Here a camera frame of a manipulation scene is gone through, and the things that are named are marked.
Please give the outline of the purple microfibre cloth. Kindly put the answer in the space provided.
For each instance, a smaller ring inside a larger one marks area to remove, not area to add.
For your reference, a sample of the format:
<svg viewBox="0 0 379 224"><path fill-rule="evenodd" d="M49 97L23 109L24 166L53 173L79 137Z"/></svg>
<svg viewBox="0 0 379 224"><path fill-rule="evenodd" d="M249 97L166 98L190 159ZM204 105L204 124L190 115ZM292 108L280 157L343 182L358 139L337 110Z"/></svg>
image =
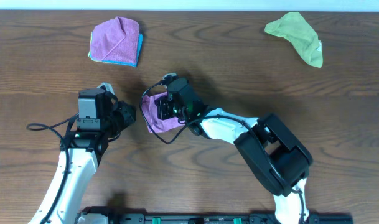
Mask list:
<svg viewBox="0 0 379 224"><path fill-rule="evenodd" d="M174 128L183 126L183 124L178 122L178 118L176 117L166 120L161 120L157 117L157 106L155 104L155 100L163 96L167 96L167 92L151 96L145 95L141 106L145 118L155 133L165 133Z"/></svg>

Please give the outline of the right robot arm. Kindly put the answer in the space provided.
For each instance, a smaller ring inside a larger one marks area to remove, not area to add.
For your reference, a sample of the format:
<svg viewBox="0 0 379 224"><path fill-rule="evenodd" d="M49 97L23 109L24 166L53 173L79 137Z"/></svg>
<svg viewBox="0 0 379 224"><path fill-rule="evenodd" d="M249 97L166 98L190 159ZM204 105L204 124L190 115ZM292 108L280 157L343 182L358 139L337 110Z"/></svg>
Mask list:
<svg viewBox="0 0 379 224"><path fill-rule="evenodd" d="M273 194L280 223L305 223L304 187L311 153L275 115L247 118L206 105L186 78L172 74L160 82L167 95L156 100L157 117L177 118L196 136L234 145L260 184Z"/></svg>

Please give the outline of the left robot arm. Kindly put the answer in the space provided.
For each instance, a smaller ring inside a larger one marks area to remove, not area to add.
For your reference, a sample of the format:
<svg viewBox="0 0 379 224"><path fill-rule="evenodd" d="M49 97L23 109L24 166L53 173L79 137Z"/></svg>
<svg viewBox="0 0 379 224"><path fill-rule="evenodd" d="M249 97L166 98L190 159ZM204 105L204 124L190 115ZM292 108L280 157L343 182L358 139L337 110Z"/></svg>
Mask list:
<svg viewBox="0 0 379 224"><path fill-rule="evenodd" d="M57 170L31 223L75 223L87 185L111 141L136 121L136 108L120 101L109 83L78 94L78 113L65 121L60 134L54 126L28 124L31 131L48 129L60 139Z"/></svg>

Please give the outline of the folded purple cloth on stack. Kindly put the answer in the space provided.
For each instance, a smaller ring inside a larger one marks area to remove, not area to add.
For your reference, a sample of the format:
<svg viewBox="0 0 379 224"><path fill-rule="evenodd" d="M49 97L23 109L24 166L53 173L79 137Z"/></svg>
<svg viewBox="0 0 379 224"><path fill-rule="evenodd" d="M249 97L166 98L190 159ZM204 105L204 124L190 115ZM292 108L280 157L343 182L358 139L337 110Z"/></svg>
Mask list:
<svg viewBox="0 0 379 224"><path fill-rule="evenodd" d="M95 60L136 63L139 23L115 17L95 26L90 36L91 56Z"/></svg>

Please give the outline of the folded blue cloth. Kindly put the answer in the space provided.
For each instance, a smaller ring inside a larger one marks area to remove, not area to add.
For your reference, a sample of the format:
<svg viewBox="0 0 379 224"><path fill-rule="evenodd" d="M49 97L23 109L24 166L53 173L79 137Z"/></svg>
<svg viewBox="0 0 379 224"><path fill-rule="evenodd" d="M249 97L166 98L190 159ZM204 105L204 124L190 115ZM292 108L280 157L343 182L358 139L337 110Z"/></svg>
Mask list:
<svg viewBox="0 0 379 224"><path fill-rule="evenodd" d="M141 53L141 47L142 47L142 44L143 44L143 38L144 38L143 35L139 34L137 54L136 54L136 63L120 62L120 61L116 61L116 60L95 60L91 56L91 51L90 50L88 52L88 58L90 58L94 62L115 64L115 65L127 65L127 66L130 66L130 67L136 68L137 65L138 65L138 62L139 62L139 56L140 56L140 53Z"/></svg>

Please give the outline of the green microfibre cloth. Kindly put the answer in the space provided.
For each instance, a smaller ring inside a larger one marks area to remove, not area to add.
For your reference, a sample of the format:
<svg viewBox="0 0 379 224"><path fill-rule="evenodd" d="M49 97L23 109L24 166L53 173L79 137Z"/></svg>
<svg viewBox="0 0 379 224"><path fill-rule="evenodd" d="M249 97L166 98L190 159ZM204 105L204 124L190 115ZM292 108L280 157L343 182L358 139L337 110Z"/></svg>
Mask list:
<svg viewBox="0 0 379 224"><path fill-rule="evenodd" d="M316 68L323 66L322 42L299 12L286 13L280 19L266 24L264 31L290 42L308 65Z"/></svg>

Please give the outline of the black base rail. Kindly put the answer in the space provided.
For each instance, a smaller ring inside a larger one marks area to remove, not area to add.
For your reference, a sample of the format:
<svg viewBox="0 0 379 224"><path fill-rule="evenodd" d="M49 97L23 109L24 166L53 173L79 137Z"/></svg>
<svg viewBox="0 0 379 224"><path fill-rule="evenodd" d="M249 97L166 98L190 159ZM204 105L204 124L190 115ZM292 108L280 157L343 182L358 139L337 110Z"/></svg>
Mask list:
<svg viewBox="0 0 379 224"><path fill-rule="evenodd" d="M79 213L76 223L104 224L279 224L271 212L239 215L183 215L122 213L108 207L87 207Z"/></svg>

